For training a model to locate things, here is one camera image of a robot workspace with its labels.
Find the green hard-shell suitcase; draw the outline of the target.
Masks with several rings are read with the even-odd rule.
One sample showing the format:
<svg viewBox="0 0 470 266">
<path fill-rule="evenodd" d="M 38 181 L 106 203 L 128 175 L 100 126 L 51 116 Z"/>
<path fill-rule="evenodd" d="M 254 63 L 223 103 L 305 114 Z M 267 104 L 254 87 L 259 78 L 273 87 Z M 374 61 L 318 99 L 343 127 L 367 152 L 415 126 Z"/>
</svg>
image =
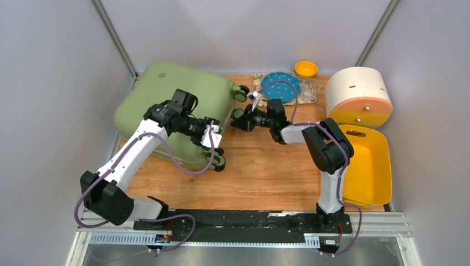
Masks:
<svg viewBox="0 0 470 266">
<path fill-rule="evenodd" d="M 163 122 L 170 134 L 153 155 L 171 159 L 185 167 L 201 170 L 207 166 L 211 148 L 201 144 L 210 124 L 223 134 L 235 103 L 245 102 L 249 88 L 205 70 L 157 61 L 146 68 L 130 94 L 114 114 L 114 125 L 125 140 L 143 119 Z"/>
</svg>

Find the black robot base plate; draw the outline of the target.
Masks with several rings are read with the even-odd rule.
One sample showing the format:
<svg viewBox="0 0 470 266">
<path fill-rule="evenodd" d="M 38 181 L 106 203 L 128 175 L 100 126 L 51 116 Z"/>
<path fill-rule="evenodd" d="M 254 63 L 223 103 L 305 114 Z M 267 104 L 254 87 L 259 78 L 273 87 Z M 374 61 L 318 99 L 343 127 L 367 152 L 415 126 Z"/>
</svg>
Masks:
<svg viewBox="0 0 470 266">
<path fill-rule="evenodd" d="M 191 233 L 191 242 L 296 244 L 305 241 L 306 233 L 338 236 L 350 234 L 350 217 L 344 214 L 335 226 L 321 226 L 316 213 L 283 215 L 279 211 L 240 211 L 216 209 L 175 209 L 163 211 L 161 218 L 170 221 L 134 222 L 137 231 L 172 233 L 171 240 L 181 241 Z"/>
</svg>

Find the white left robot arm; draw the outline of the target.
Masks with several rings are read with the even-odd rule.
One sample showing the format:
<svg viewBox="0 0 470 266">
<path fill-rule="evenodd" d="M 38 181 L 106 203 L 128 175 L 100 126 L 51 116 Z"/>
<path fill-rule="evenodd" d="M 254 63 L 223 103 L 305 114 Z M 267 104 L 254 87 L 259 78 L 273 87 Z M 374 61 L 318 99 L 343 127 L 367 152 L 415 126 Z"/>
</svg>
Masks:
<svg viewBox="0 0 470 266">
<path fill-rule="evenodd" d="M 119 226 L 128 220 L 148 222 L 156 230 L 169 223 L 164 204 L 157 199 L 131 197 L 126 190 L 146 159 L 163 146 L 173 163 L 183 172 L 199 175 L 207 171 L 221 142 L 220 122 L 210 117 L 195 118 L 197 96 L 177 89 L 172 99 L 147 109 L 135 132 L 117 154 L 95 172 L 85 171 L 80 178 L 82 195 L 78 203 L 103 218 L 101 226 Z M 185 169 L 171 151 L 167 138 L 173 133 L 190 137 L 191 141 L 210 151 L 207 165 L 198 171 Z"/>
</svg>

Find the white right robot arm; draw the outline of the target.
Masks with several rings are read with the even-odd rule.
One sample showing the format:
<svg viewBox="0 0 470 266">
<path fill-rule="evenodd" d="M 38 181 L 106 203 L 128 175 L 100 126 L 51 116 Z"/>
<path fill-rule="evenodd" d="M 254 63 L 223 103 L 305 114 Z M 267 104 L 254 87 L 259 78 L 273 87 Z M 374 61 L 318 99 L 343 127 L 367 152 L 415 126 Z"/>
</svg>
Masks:
<svg viewBox="0 0 470 266">
<path fill-rule="evenodd" d="M 316 204 L 316 225 L 323 232 L 338 226 L 344 215 L 342 177 L 354 148 L 336 121 L 330 117 L 318 122 L 288 121 L 279 99 L 269 100 L 267 110 L 252 104 L 235 109 L 231 126 L 251 132 L 255 127 L 268 128 L 272 139 L 279 144 L 305 144 L 314 165 L 320 171 L 320 198 Z"/>
</svg>

